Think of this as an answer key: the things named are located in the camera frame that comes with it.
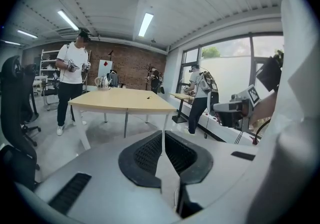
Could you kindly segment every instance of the whiteboard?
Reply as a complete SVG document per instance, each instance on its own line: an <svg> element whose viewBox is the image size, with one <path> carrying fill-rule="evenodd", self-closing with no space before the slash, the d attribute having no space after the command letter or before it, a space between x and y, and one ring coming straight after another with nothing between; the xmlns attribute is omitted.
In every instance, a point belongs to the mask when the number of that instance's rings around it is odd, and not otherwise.
<svg viewBox="0 0 320 224"><path fill-rule="evenodd" d="M114 68L113 61L109 60L100 60L99 62L99 69L98 69L98 77L101 77L104 74L110 73L110 70Z"/></svg>

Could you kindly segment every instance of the glove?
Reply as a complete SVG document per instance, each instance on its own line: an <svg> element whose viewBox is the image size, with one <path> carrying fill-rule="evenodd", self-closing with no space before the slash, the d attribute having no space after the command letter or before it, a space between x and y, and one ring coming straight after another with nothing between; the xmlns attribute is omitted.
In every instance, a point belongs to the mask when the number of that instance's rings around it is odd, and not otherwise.
<svg viewBox="0 0 320 224"><path fill-rule="evenodd" d="M84 65L83 65L83 70L87 73L88 71L90 71L90 68L91 68L91 64L90 62L86 62Z"/></svg>
<svg viewBox="0 0 320 224"><path fill-rule="evenodd" d="M74 61L72 59L70 59L68 61L68 66L66 67L66 69L71 72L74 73L76 70L79 70L79 67L75 65Z"/></svg>

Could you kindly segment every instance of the kettle handle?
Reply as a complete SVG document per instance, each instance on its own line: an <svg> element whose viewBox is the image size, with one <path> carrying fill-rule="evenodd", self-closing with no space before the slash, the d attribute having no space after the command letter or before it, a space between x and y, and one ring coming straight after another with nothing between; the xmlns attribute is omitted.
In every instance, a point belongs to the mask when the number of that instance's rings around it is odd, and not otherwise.
<svg viewBox="0 0 320 224"><path fill-rule="evenodd" d="M97 83L97 80L98 79L100 79L100 77L96 77L95 79L94 79L94 83L95 83L95 85L97 86L97 87L99 87L99 84Z"/></svg>

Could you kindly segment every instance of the ceiling light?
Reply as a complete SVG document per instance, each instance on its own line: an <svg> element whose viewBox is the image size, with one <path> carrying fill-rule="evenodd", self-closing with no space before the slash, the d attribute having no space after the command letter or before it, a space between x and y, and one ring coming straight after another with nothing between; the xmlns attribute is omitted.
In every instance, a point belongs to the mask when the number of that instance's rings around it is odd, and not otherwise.
<svg viewBox="0 0 320 224"><path fill-rule="evenodd" d="M28 33L26 33L26 32L23 32L23 31L20 31L20 30L18 30L18 33L21 33L21 34L24 34L24 35L28 35L28 36L30 36L30 37L32 37L32 38L38 38L37 36L34 36L34 35L32 35L32 34L28 34Z"/></svg>
<svg viewBox="0 0 320 224"><path fill-rule="evenodd" d="M9 42L9 41L4 41L4 40L2 40L3 42L5 42L5 43L8 43L8 44L13 44L13 45L21 45L20 43L16 43L16 42Z"/></svg>
<svg viewBox="0 0 320 224"><path fill-rule="evenodd" d="M76 26L69 17L66 16L66 14L63 11L58 11L58 14L75 30L78 31L79 28Z"/></svg>
<svg viewBox="0 0 320 224"><path fill-rule="evenodd" d="M139 31L139 36L141 36L141 37L145 36L145 33L146 33L148 26L149 26L153 17L154 17L153 15L148 14L148 13L146 13L144 15L144 19L142 21L142 25L141 25L140 31Z"/></svg>

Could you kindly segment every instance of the brick wall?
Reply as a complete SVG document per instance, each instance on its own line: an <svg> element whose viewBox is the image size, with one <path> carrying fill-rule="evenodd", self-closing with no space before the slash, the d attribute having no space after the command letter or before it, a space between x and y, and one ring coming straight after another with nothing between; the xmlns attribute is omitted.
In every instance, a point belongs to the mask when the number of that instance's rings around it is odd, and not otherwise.
<svg viewBox="0 0 320 224"><path fill-rule="evenodd" d="M57 50L65 43L52 43L37 46L23 51L22 65L32 64L34 57L41 55L42 49L45 51ZM94 79L98 76L100 60L110 60L108 54L113 50L112 61L114 69L117 71L119 81L126 84L130 89L146 88L146 65L151 63L156 66L160 72L164 72L166 66L166 56L159 53L153 53L148 50L137 47L114 44L107 42L91 42L87 48L91 50L91 71L88 74L88 85L94 85Z"/></svg>

